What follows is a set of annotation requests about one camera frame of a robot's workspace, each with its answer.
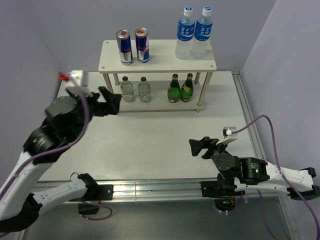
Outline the clear glass bottle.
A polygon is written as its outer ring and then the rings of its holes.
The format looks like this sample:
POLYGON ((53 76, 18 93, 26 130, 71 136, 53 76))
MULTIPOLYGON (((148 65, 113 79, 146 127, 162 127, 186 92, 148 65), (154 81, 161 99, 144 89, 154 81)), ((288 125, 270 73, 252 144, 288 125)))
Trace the clear glass bottle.
POLYGON ((135 99, 133 84, 129 81, 127 76, 122 77, 122 82, 120 84, 120 90, 122 98, 125 102, 131 103, 135 99))
POLYGON ((149 103, 151 101, 151 86, 144 76, 140 78, 140 83, 138 84, 138 96, 142 103, 149 103))

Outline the Red Bull can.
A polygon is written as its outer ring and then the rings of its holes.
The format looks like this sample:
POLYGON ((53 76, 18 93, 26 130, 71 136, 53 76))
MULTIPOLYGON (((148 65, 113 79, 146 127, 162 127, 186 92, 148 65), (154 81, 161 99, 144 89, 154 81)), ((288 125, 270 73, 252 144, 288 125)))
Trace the Red Bull can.
POLYGON ((140 27, 135 30, 135 45, 137 60, 146 63, 150 58, 149 32, 146 28, 140 27))
POLYGON ((118 30, 116 32, 116 40, 121 63, 123 65, 130 65, 133 62, 130 33, 125 29, 118 30))

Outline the Pocari Sweat bottle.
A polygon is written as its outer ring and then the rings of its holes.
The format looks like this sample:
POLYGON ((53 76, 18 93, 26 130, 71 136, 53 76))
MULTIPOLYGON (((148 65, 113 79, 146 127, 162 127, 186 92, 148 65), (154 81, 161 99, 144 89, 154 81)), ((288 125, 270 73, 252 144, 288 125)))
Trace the Pocari Sweat bottle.
POLYGON ((186 60, 189 58, 194 29, 193 8, 186 6, 183 10, 183 16, 179 18, 177 25, 175 56, 178 59, 186 60))
POLYGON ((196 20, 191 46, 191 55, 195 59, 202 59, 207 52, 207 46, 213 26, 212 8, 205 6, 202 10, 201 17, 196 20))

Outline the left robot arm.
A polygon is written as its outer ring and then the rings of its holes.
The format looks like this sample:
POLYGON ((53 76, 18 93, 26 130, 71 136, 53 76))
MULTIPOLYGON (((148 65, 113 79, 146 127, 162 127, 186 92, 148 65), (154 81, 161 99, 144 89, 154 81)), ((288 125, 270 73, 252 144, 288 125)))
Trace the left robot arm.
POLYGON ((19 160, 0 189, 0 233, 20 232, 40 215, 68 201, 97 201, 99 186, 88 173, 44 191, 32 192, 40 177, 79 141, 93 117, 117 115, 121 94, 100 86, 87 95, 56 98, 44 113, 42 125, 23 145, 19 160))

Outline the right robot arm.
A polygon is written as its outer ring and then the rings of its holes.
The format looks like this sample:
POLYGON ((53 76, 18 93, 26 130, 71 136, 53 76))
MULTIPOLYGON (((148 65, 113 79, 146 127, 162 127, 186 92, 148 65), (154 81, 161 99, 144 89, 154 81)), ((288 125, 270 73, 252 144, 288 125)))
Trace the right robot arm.
POLYGON ((293 200, 312 200, 320 196, 319 186, 313 183, 316 176, 314 168, 279 169, 263 159, 231 155, 226 148, 236 140, 237 136, 229 135, 223 139, 206 136, 201 140, 188 141, 192 156, 206 150, 202 159, 212 160, 218 170, 215 180, 200 183, 203 197, 223 199, 256 191, 289 196, 293 200))

